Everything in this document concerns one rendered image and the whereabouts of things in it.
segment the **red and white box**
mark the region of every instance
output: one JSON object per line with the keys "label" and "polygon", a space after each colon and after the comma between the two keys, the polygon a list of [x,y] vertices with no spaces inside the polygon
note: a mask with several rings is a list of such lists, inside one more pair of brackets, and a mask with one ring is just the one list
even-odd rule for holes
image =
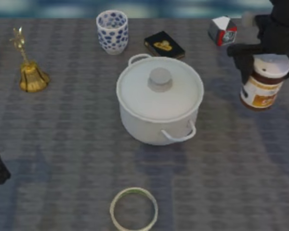
{"label": "red and white box", "polygon": [[233,43],[236,40],[237,26],[228,17],[212,19],[208,34],[217,46]]}

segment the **blue background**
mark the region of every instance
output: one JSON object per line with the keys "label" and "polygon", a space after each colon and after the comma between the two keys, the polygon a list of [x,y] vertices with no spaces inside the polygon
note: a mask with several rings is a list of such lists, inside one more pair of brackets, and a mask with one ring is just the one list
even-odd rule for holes
{"label": "blue background", "polygon": [[213,18],[271,8],[269,0],[0,0],[0,17],[84,18],[117,9],[130,18]]}

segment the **jar label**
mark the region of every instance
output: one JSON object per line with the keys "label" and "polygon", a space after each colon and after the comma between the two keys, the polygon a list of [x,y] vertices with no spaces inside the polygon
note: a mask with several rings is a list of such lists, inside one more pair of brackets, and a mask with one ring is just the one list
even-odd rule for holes
{"label": "jar label", "polygon": [[274,103],[282,85],[283,82],[274,85],[263,84],[250,77],[241,89],[241,98],[249,106],[266,108]]}

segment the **gold heart emblem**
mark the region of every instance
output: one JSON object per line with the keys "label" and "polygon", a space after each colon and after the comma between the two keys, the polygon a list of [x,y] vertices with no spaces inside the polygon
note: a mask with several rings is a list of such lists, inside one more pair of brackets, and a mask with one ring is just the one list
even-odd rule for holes
{"label": "gold heart emblem", "polygon": [[156,42],[153,44],[153,46],[155,46],[161,50],[164,50],[164,51],[171,51],[172,50],[172,46],[166,40],[163,40],[162,42]]}

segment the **white ring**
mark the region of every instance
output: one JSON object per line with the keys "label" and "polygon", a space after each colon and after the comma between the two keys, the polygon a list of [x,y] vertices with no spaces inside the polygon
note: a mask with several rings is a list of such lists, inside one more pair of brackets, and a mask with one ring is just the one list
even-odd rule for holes
{"label": "white ring", "polygon": [[[141,195],[144,195],[146,196],[147,198],[149,198],[152,203],[153,203],[153,206],[154,206],[154,216],[153,216],[153,219],[152,221],[144,228],[142,229],[139,229],[139,230],[129,230],[127,228],[124,228],[122,227],[116,220],[115,218],[115,206],[116,206],[116,203],[118,202],[118,200],[127,195],[127,194],[130,194],[130,193],[136,193],[136,194],[141,194]],[[115,227],[119,230],[119,231],[149,231],[153,226],[154,224],[156,223],[157,219],[158,219],[158,203],[156,201],[156,199],[154,198],[154,196],[147,190],[145,189],[142,189],[142,188],[137,188],[137,187],[133,187],[133,188],[127,188],[127,189],[124,189],[122,190],[121,192],[119,192],[115,198],[112,200],[111,204],[110,204],[110,216],[111,216],[111,220],[112,222],[114,223]]]}

